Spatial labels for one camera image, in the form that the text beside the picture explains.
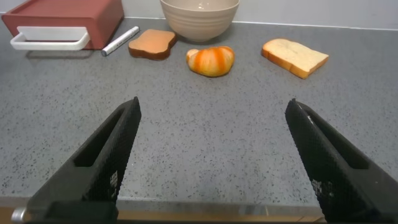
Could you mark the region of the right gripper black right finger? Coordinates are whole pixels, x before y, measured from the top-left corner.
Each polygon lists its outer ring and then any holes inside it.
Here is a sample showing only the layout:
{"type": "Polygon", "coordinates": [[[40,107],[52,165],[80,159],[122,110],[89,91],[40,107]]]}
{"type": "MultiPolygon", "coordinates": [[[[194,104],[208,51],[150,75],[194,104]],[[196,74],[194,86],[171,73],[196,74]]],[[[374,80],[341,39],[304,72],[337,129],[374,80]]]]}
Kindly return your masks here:
{"type": "Polygon", "coordinates": [[[309,106],[285,110],[318,203],[328,223],[397,223],[397,181],[309,106]]]}

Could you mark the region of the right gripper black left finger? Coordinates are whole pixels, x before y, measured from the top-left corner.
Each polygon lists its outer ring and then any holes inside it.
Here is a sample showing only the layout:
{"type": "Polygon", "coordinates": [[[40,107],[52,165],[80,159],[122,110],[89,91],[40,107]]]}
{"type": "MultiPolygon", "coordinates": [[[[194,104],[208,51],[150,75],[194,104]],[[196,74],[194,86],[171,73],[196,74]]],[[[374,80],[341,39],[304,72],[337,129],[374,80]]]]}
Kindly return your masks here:
{"type": "Polygon", "coordinates": [[[119,105],[29,199],[29,223],[116,223],[141,116],[138,98],[119,105]]]}

